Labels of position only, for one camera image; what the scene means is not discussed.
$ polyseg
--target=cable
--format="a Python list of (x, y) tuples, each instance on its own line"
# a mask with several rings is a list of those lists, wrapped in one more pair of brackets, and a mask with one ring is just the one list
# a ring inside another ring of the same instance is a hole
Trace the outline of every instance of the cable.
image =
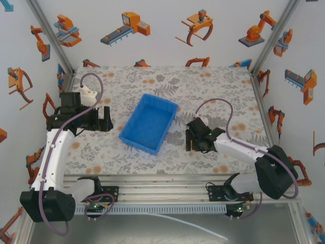
[(161, 217), (161, 218), (165, 218), (165, 219), (169, 219), (169, 220), (174, 220), (174, 221), (180, 222), (180, 223), (185, 224), (185, 225), (193, 226), (193, 227), (195, 227), (195, 228), (198, 228), (198, 229), (200, 229), (200, 230), (203, 230), (203, 231), (205, 231), (205, 232), (208, 232), (208, 233), (210, 233), (210, 234), (212, 234), (212, 235), (214, 235), (214, 236), (216, 236), (216, 237), (222, 238), (222, 239), (224, 239), (224, 240), (228, 240), (227, 237), (224, 237), (224, 236), (219, 235), (219, 234), (217, 234), (217, 233), (215, 233), (215, 232), (213, 232), (213, 231), (211, 231), (211, 230), (205, 229), (205, 228), (203, 228), (203, 227), (201, 227), (201, 226), (198, 226), (198, 225), (196, 225), (196, 224), (192, 224), (192, 223), (187, 222), (187, 221), (184, 221), (184, 220), (180, 220), (180, 219), (173, 218), (173, 217), (166, 216), (166, 215), (159, 215), (159, 214), (156, 214), (156, 213), (145, 213), (145, 215), (156, 216), (156, 217)]
[(213, 185), (213, 186), (215, 186), (215, 184), (212, 183), (212, 182), (207, 182), (207, 183), (205, 184), (205, 189), (208, 191), (208, 193), (210, 193), (210, 191), (209, 191), (209, 189), (208, 189), (208, 184), (211, 184), (211, 185)]
[(258, 210), (259, 210), (259, 208), (261, 207), (261, 205), (262, 205), (262, 192), (259, 193), (259, 203), (258, 203), (258, 205), (256, 206), (256, 208), (253, 210), (253, 212), (251, 212), (249, 215), (246, 215), (246, 216), (244, 216), (244, 217), (240, 217), (239, 219), (244, 220), (244, 219), (247, 219), (247, 218), (249, 218), (249, 217), (254, 216), (254, 215), (258, 212)]
[(83, 129), (81, 132), (75, 135), (75, 137), (79, 136), (85, 129)]
[[(104, 85), (103, 85), (103, 82), (102, 80), (100, 79), (100, 77), (95, 74), (95, 73), (87, 73), (85, 75), (83, 75), (80, 79), (80, 87), (83, 87), (82, 85), (82, 82), (83, 82), (83, 79), (88, 76), (88, 75), (93, 75), (95, 76), (98, 81), (100, 82), (100, 85), (101, 85), (101, 92), (100, 92), (100, 95), (99, 95), (99, 98), (97, 99), (97, 101), (89, 108), (87, 108), (86, 110), (82, 111), (81, 113), (78, 113), (77, 115), (73, 116), (72, 118), (68, 119), (61, 127), (60, 129), (56, 132), (54, 138), (53, 138), (53, 141), (51, 142), (51, 145), (55, 145), (56, 143), (56, 140), (58, 139), (61, 131), (72, 121), (74, 121), (75, 119), (79, 118), (80, 116), (83, 116), (84, 114), (88, 113), (89, 111), (91, 111), (99, 102), (100, 100), (102, 99), (102, 96), (103, 96), (103, 93), (104, 93)], [(60, 232), (58, 231), (57, 229), (54, 228), (54, 226), (48, 221), (48, 219), (46, 218), (46, 215), (44, 213), (44, 208), (43, 208), (43, 188), (44, 188), (44, 182), (45, 182), (45, 176), (46, 176), (46, 171), (47, 171), (47, 167), (49, 165), (49, 162), (50, 162), (50, 158), (51, 158), (51, 155), (52, 155), (52, 151), (53, 151), (53, 147), (49, 147), (49, 152), (47, 154), (47, 157), (46, 157), (46, 161), (45, 161), (45, 164), (44, 164), (44, 169), (43, 169), (43, 173), (42, 173), (42, 179), (43, 181), (41, 181), (41, 185), (40, 185), (40, 191), (39, 191), (39, 208), (40, 208), (40, 213), (41, 213), (41, 216), (42, 216), (42, 219), (44, 221), (44, 223), (57, 235), (59, 236), (66, 236), (68, 233), (69, 233), (69, 224), (68, 222), (66, 222), (66, 228), (67, 230), (65, 232)]]
[[(112, 209), (112, 207), (114, 206), (114, 203), (115, 203), (115, 199), (114, 199), (114, 197), (113, 197), (111, 194), (109, 194), (109, 193), (103, 193), (103, 194), (99, 194), (99, 195), (95, 195), (95, 196), (86, 197), (86, 198), (84, 199), (84, 200), (90, 200), (90, 199), (92, 199), (92, 198), (96, 198), (96, 197), (104, 197), (104, 196), (108, 196), (108, 197), (110, 197), (110, 198), (112, 199), (112, 203), (110, 204), (110, 207), (108, 208), (108, 210), (107, 210), (105, 213), (103, 213), (103, 214), (102, 214), (101, 216), (99, 216), (98, 218), (95, 218), (96, 220), (100, 220), (101, 218), (105, 217), (105, 216), (108, 214), (108, 212)], [(84, 211), (85, 216), (88, 217), (88, 218), (89, 218), (89, 216), (88, 216), (88, 214), (87, 214), (87, 210), (88, 210), (89, 208), (91, 208), (91, 206), (86, 206), (86, 207), (85, 207), (85, 211)]]
[[(234, 138), (232, 138), (232, 137), (230, 136), (230, 134), (229, 134), (229, 123), (230, 123), (230, 121), (231, 121), (231, 119), (232, 119), (232, 117), (233, 117), (233, 114), (234, 114), (234, 108), (233, 108), (233, 106), (231, 105), (231, 103), (228, 102), (227, 100), (222, 99), (222, 98), (213, 98), (213, 99), (209, 99), (209, 100), (205, 101), (204, 103), (202, 103), (202, 104), (198, 107), (198, 109), (195, 111), (195, 114), (198, 113), (199, 109), (200, 109), (203, 105), (205, 105), (206, 103), (211, 102), (211, 101), (223, 101), (223, 102), (227, 103), (227, 104), (230, 106), (231, 112), (230, 112), (230, 116), (229, 116), (229, 119), (228, 119), (228, 121), (227, 121), (227, 124), (226, 124), (226, 126), (225, 126), (225, 132), (226, 132), (226, 134), (227, 134), (228, 139), (231, 140), (231, 141), (233, 141), (233, 142), (235, 142), (235, 143), (237, 143), (238, 145), (244, 146), (244, 147), (246, 147), (246, 148), (248, 148), (248, 149), (251, 149), (251, 150), (255, 150), (255, 147), (250, 146), (250, 145), (247, 145), (246, 143), (243, 143), (243, 142), (241, 142), (241, 141), (238, 141), (238, 140), (236, 140), (236, 139), (234, 139)], [(293, 181), (293, 183), (294, 183), (294, 185), (295, 185), (295, 193), (294, 193), (293, 196), (286, 196), (286, 195), (283, 195), (283, 197), (288, 198), (288, 199), (294, 199), (294, 198), (296, 198), (296, 197), (298, 196), (298, 183), (297, 183), (297, 181), (296, 181), (295, 176), (294, 176), (294, 175), (292, 174), (292, 172), (290, 171), (290, 169), (289, 169), (289, 168), (288, 168), (288, 167), (287, 167), (287, 166), (286, 166), (286, 165), (285, 165), (281, 160), (279, 160), (277, 157), (273, 156), (272, 154), (268, 153), (267, 151), (263, 151), (263, 150), (261, 150), (261, 149), (258, 149), (257, 151), (258, 151), (259, 153), (262, 153), (262, 154), (264, 154), (264, 155), (266, 155), (266, 156), (272, 158), (272, 159), (275, 160), (276, 162), (278, 162), (278, 163), (279, 163), (279, 164), (280, 164), (280, 165), (285, 169), (285, 171), (290, 175), (290, 177), (291, 177), (291, 179), (292, 179), (292, 181)]]

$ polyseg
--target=gray metal floor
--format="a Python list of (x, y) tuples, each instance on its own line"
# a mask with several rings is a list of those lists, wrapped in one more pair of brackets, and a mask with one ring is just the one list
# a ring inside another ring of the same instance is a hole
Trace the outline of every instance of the gray metal floor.
[[(264, 204), (258, 214), (246, 220), (233, 220), (225, 215), (172, 215), (227, 237), (226, 243), (298, 243), (286, 204)], [(63, 230), (64, 223), (56, 223)], [(29, 243), (223, 243), (202, 230), (153, 216), (107, 216), (88, 222), (75, 216), (70, 222), (70, 234), (59, 237), (44, 223), (37, 223)]]

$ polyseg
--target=white cable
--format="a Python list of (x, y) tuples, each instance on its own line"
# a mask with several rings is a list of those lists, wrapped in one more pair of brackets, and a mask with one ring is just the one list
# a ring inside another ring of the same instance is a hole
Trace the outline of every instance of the white cable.
[(159, 215), (159, 214), (156, 214), (156, 213), (145, 213), (145, 215), (156, 216), (156, 217), (161, 217), (161, 218), (165, 218), (165, 219), (169, 219), (169, 220), (174, 220), (174, 221), (180, 222), (182, 224), (190, 225), (190, 226), (193, 226), (193, 227), (198, 228), (200, 230), (203, 230), (205, 232), (208, 232), (208, 233), (210, 233), (210, 234), (212, 234), (212, 235), (214, 235), (216, 237), (222, 238), (222, 239), (224, 239), (226, 241), (228, 240), (227, 237), (224, 237), (224, 236), (219, 235), (219, 234), (217, 234), (217, 233), (215, 233), (215, 232), (213, 232), (211, 230), (205, 229), (205, 228), (203, 228), (201, 226), (198, 226), (196, 224), (192, 224), (192, 223), (187, 222), (187, 221), (183, 221), (183, 220), (180, 220), (180, 219), (177, 219), (177, 218), (173, 218), (173, 217), (169, 217), (169, 216), (166, 216), (166, 215)]

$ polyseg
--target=conveyor belt illustration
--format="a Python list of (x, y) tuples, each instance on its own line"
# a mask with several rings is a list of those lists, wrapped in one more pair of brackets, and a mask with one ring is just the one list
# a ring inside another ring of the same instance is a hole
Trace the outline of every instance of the conveyor belt illustration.
[(314, 87), (317, 85), (317, 75), (314, 70), (310, 70), (305, 77), (297, 75), (291, 70), (285, 70), (284, 78), (300, 88), (304, 94), (304, 104), (308, 105), (314, 99)]
[(139, 32), (145, 36), (150, 35), (150, 25), (142, 22), (138, 14), (124, 12), (122, 14), (122, 20), (123, 26), (101, 38), (102, 43), (112, 46), (112, 43), (122, 40), (125, 36), (128, 37), (130, 33), (135, 34)]

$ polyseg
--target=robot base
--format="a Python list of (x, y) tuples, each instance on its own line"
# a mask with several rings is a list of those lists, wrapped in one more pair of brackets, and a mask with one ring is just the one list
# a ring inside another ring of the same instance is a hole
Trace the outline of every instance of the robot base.
[(48, 44), (46, 46), (47, 46), (47, 54), (45, 56), (42, 55), (42, 62), (45, 62), (46, 60), (50, 59), (51, 46), (50, 46), (50, 44)]
[(259, 43), (264, 42), (265, 40), (261, 37), (256, 42), (248, 42), (248, 41), (246, 41), (246, 37), (243, 37), (243, 38), (239, 39), (238, 41), (240, 43), (244, 44), (246, 47), (252, 47), (252, 46), (255, 46), (255, 45), (259, 44)]

